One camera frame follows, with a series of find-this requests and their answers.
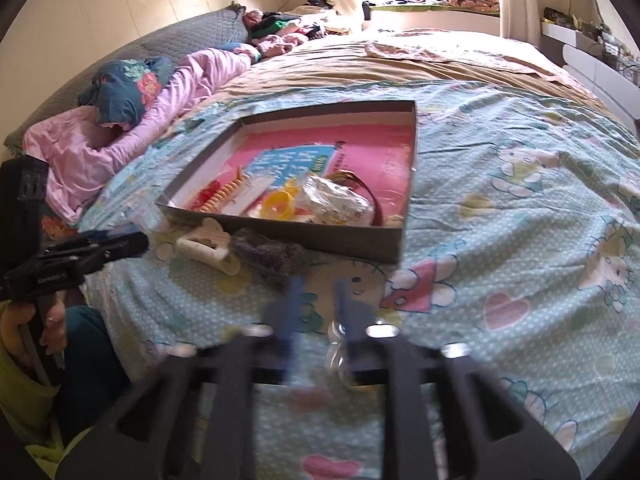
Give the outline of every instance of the person's leg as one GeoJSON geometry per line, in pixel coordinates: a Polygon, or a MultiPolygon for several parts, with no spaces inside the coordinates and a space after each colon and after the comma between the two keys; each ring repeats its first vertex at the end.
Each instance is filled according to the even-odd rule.
{"type": "Polygon", "coordinates": [[[130,385],[97,310],[68,308],[66,334],[65,371],[54,400],[65,445],[93,426],[130,385]]]}

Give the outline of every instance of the pink blanket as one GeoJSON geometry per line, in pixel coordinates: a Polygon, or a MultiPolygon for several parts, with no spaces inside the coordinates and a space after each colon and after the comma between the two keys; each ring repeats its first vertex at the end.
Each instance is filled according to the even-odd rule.
{"type": "Polygon", "coordinates": [[[63,220],[78,222],[82,208],[126,164],[144,153],[178,116],[245,72],[247,54],[208,48],[185,57],[142,122],[117,137],[97,126],[97,109],[74,108],[34,124],[24,134],[24,152],[49,163],[47,203],[63,220]]]}

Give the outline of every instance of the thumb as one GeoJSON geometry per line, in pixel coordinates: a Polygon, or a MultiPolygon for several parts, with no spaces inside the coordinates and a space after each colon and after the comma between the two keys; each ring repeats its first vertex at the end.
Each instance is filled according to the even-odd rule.
{"type": "Polygon", "coordinates": [[[0,316],[0,339],[7,352],[19,364],[31,366],[22,337],[20,325],[30,322],[36,314],[36,307],[31,303],[10,303],[0,316]]]}

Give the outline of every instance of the hello kitty bedsheet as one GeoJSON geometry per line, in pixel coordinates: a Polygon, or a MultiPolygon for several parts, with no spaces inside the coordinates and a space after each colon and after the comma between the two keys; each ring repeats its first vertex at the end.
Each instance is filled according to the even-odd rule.
{"type": "Polygon", "coordinates": [[[415,342],[469,343],[586,477],[640,400],[640,146],[619,124],[559,98],[477,82],[375,83],[199,112],[117,174],[80,222],[139,222],[151,240],[144,258],[87,281],[126,371],[139,378],[176,342],[219,342],[230,326],[258,320],[274,295],[245,270],[230,278],[175,253],[183,231],[154,202],[182,168],[241,116],[380,99],[418,108],[402,264],[312,255],[292,385],[258,389],[258,477],[380,477],[378,392],[350,392],[330,377],[328,341],[316,333],[336,277],[415,342]]]}

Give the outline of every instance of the gray quilted cover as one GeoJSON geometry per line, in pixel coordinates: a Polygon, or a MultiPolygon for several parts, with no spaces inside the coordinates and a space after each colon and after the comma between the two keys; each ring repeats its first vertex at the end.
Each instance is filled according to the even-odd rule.
{"type": "Polygon", "coordinates": [[[245,41],[247,32],[242,24],[243,12],[244,7],[231,4],[225,9],[161,28],[111,52],[44,101],[17,130],[7,136],[4,145],[15,156],[20,155],[22,137],[27,129],[33,124],[78,106],[78,94],[91,83],[98,67],[109,59],[145,59],[162,55],[178,63],[186,54],[203,48],[217,47],[231,41],[245,41]]]}

